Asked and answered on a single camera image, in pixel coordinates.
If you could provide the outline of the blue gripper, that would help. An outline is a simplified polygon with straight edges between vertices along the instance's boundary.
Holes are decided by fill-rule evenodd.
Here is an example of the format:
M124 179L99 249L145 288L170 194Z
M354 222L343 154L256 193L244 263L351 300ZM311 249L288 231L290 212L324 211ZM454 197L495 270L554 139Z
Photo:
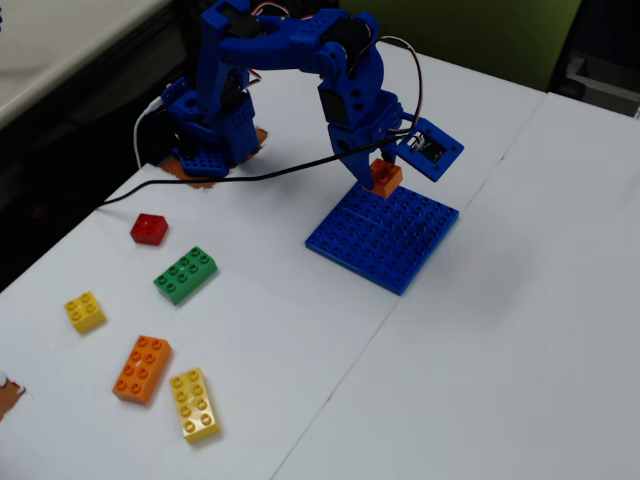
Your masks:
M365 189L374 187L369 163L374 148L363 145L390 138L390 130L401 124L402 113L398 97L391 92L380 92L367 112L365 104L358 100L347 108L340 94L327 93L327 122L333 153L342 153L341 162ZM397 139L387 139L381 145L383 161L395 163L397 144Z

